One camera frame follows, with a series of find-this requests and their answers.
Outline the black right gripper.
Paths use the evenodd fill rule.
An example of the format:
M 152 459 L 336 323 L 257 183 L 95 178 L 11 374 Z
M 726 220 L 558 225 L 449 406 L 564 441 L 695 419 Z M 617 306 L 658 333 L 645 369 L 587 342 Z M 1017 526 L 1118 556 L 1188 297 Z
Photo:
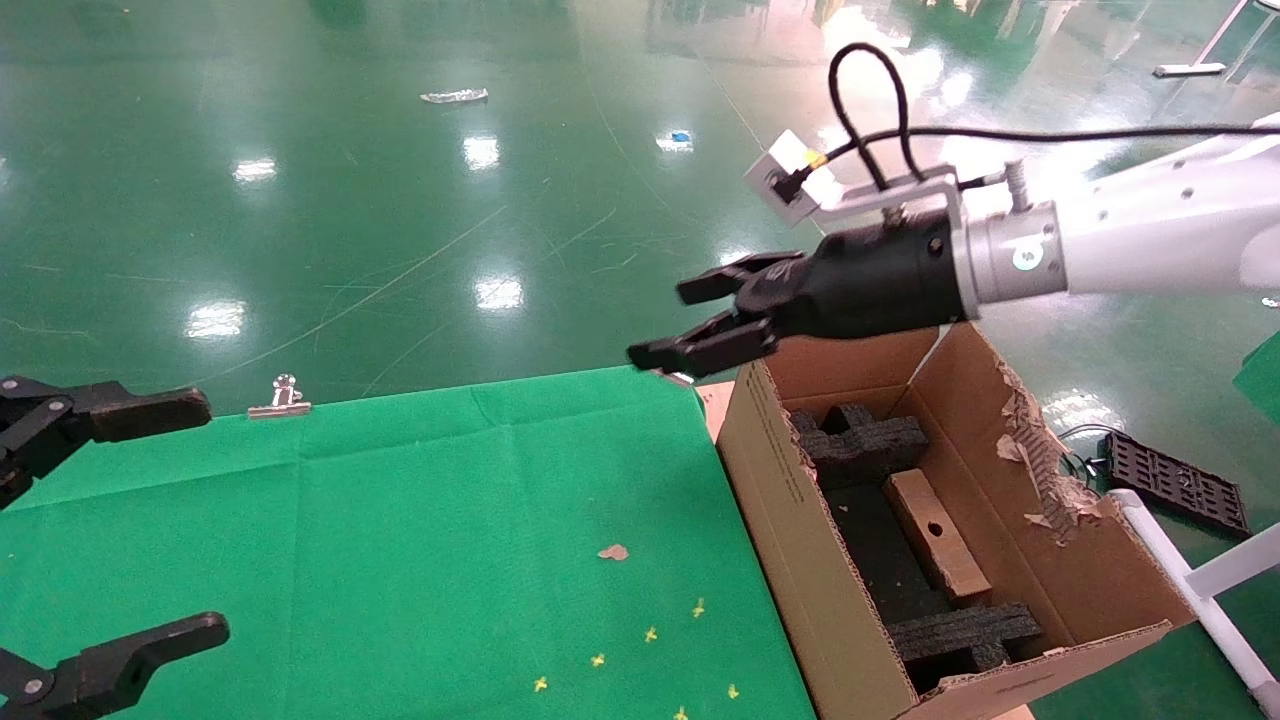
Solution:
M 827 234 L 810 252 L 759 252 L 676 284 L 686 306 L 732 297 L 692 329 L 627 347 L 641 372 L 709 377 L 772 355 L 780 337 L 863 340 L 965 322 L 946 211 Z

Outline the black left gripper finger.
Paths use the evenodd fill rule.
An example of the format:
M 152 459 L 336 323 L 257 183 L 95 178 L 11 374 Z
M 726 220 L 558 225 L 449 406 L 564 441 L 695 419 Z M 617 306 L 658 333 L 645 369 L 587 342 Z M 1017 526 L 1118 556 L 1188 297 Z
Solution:
M 61 387 L 4 377 L 1 509 L 91 442 L 127 442 L 195 429 L 211 420 L 210 402 L 196 388 L 134 395 L 115 380 Z
M 201 612 L 84 648 L 54 667 L 3 650 L 1 717 L 106 717 L 136 706 L 161 666 L 229 639 L 225 616 Z

